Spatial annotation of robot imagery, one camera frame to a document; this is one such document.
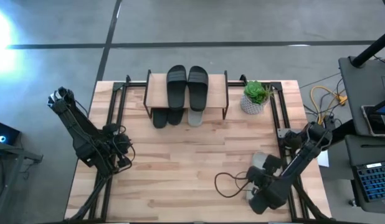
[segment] wooden shelf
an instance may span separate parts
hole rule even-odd
[[[227,107],[227,76],[225,74],[209,74],[209,88],[206,108]],[[165,73],[150,73],[147,77],[146,106],[150,108],[167,108],[168,94]],[[190,107],[189,90],[186,87],[184,108]]]

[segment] concrete floor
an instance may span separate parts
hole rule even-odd
[[[0,0],[0,47],[4,44],[104,44],[115,0]],[[113,43],[210,41],[374,40],[385,33],[380,0],[123,0]],[[166,72],[175,64],[200,65],[209,73],[228,70],[229,79],[298,80],[300,86],[339,72],[338,59],[357,55],[365,45],[317,47],[216,47],[111,49],[104,80],[144,80],[147,69]],[[0,48],[0,122],[23,132],[22,143],[44,154],[20,178],[6,223],[61,220],[75,169],[71,138],[46,106],[65,86],[89,107],[102,49],[3,50]],[[385,57],[385,49],[378,53]],[[315,85],[334,89],[340,75],[301,89],[312,107]],[[315,93],[316,101],[324,93]],[[328,105],[331,98],[325,99]],[[348,106],[334,110],[350,119]],[[331,149],[343,150],[343,144]],[[337,170],[321,168],[331,212],[337,220],[385,223],[385,215],[347,204],[353,194]]]

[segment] desk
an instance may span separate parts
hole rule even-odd
[[[347,135],[345,141],[352,167],[385,161],[385,138]],[[361,193],[359,180],[354,178],[352,181],[354,197],[358,206],[366,212],[385,213],[385,200],[366,202]]]
[[[342,125],[343,132],[371,136],[361,106],[376,105],[385,100],[385,64],[368,60],[362,68],[355,68],[350,59],[340,58],[339,65],[352,114],[352,120]]]
[[[113,82],[97,83],[90,120],[98,128],[107,119],[112,86]],[[282,81],[282,87],[291,127],[302,129],[307,119],[298,82]],[[144,90],[127,89],[122,125],[134,144],[136,159],[130,170],[113,177],[108,222],[290,221],[288,205],[256,215],[244,200],[244,193],[223,198],[214,188],[217,173],[236,175],[246,171],[255,152],[279,156],[270,104],[263,114],[245,114],[239,106],[243,88],[229,87],[226,120],[222,120],[222,110],[214,108],[205,110],[198,128],[190,127],[184,114],[180,125],[155,129],[143,106]],[[282,121],[280,107],[278,111]],[[90,195],[95,175],[94,168],[78,162],[66,218],[75,214]],[[303,172],[302,182],[319,209],[331,216],[316,159]],[[224,194],[237,190],[234,181],[226,177],[219,178],[218,184]],[[297,194],[294,196],[302,217]]]

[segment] succulent plant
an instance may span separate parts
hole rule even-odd
[[[271,91],[270,87],[263,87],[258,81],[249,81],[244,94],[250,98],[251,102],[261,104],[270,97]]]

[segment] wooden table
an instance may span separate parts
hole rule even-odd
[[[292,128],[307,124],[298,82],[281,81]],[[113,82],[98,82],[90,112],[92,123],[101,128],[107,119]],[[239,101],[241,87],[229,88],[229,111],[222,120],[219,108],[205,110],[198,128],[187,124],[187,114],[178,126],[155,129],[143,106],[144,88],[128,88],[122,125],[136,149],[133,167],[113,177],[108,222],[285,222],[290,221],[288,205],[255,214],[245,193],[221,197],[214,188],[219,172],[236,175],[250,166],[258,151],[279,156],[270,103],[258,115],[245,114]],[[275,97],[280,123],[281,109]],[[118,108],[115,107],[114,121]],[[65,217],[71,217],[90,195],[96,170],[77,164]],[[317,160],[302,174],[306,192],[317,207],[331,216]],[[232,179],[219,178],[224,194],[237,187]],[[302,217],[294,194],[298,217]],[[98,215],[101,211],[98,203]]]

